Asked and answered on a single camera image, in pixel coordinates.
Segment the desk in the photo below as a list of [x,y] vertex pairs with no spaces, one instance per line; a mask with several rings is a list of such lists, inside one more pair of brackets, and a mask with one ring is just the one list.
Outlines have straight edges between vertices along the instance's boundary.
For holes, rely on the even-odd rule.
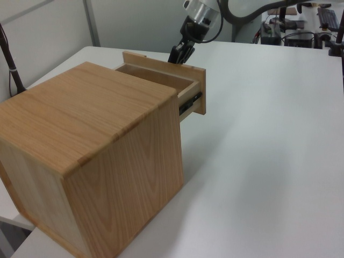
[[[121,50],[84,48],[39,82],[84,61],[113,68]],[[185,186],[120,258],[342,258],[341,59],[212,42],[188,64],[207,69],[207,114],[181,123]],[[71,255],[35,229],[13,257]]]

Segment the wood grain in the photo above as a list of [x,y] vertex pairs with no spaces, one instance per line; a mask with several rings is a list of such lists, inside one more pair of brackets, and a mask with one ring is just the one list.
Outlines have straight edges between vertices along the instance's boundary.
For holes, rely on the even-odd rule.
[[128,51],[123,52],[123,60],[126,64],[131,64],[134,66],[144,67],[146,69],[152,69],[162,73],[167,73],[173,76],[180,76],[184,78],[190,78],[194,81],[200,82],[200,89],[202,92],[202,97],[200,98],[201,105],[195,111],[196,113],[205,114],[206,113],[206,71],[202,68],[197,68],[193,66],[188,66],[186,64],[174,64],[167,63],[159,60],[154,60],[147,58],[144,55],[131,53]]
[[[162,78],[179,101],[199,90]],[[84,63],[0,104],[0,123],[13,201],[76,257],[118,255],[182,187],[174,88]]]
[[6,126],[0,127],[0,140],[48,171],[67,174],[176,94],[170,87],[84,63],[1,103],[0,123]]
[[194,81],[189,78],[161,73],[156,70],[149,70],[141,66],[134,66],[132,64],[124,64],[123,66],[117,68],[116,71],[175,88],[178,93],[194,83]]
[[118,255],[182,187],[177,107],[175,96],[64,181],[93,257]]
[[89,255],[57,174],[50,173],[13,147],[0,144],[0,159],[23,206],[23,215],[36,226],[50,228]]

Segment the wooden drawer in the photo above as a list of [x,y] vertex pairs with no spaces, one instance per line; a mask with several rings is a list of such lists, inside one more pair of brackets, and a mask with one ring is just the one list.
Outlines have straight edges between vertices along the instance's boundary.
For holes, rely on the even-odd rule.
[[124,63],[115,70],[172,87],[178,92],[180,121],[192,112],[206,113],[205,69],[167,63],[123,52]]

